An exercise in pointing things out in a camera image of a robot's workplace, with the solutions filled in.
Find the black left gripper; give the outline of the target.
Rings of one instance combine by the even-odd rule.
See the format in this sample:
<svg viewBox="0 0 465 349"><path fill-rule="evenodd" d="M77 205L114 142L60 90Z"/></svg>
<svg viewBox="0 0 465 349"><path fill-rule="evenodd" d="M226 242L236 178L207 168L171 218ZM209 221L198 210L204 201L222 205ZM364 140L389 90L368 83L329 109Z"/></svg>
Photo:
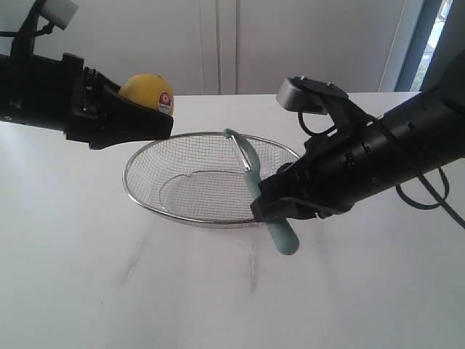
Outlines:
<svg viewBox="0 0 465 349"><path fill-rule="evenodd" d="M173 118L118 95L121 86L84 60L1 56L1 120L61 131L92 150L170 138Z"/></svg>

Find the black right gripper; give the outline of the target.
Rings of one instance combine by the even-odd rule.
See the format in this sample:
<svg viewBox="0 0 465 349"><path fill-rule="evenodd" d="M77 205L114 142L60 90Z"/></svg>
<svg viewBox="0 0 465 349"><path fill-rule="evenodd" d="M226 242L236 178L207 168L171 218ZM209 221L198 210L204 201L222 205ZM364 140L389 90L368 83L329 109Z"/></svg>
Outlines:
<svg viewBox="0 0 465 349"><path fill-rule="evenodd" d="M311 220L348 212L357 202L401 183L403 160L392 142L403 124L382 119L347 139L338 135L307 141L306 153L259 183L262 198L250 205L257 222Z"/></svg>

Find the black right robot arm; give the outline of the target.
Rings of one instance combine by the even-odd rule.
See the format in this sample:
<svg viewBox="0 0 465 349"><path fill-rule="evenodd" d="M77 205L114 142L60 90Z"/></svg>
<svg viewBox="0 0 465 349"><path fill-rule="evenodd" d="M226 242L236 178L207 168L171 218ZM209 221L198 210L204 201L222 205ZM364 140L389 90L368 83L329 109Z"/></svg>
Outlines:
<svg viewBox="0 0 465 349"><path fill-rule="evenodd" d="M328 115L304 155L259 184L256 220L308 220L348 212L357 202L464 157L464 55L438 83L375 118L334 84L287 78L277 96L287 111Z"/></svg>

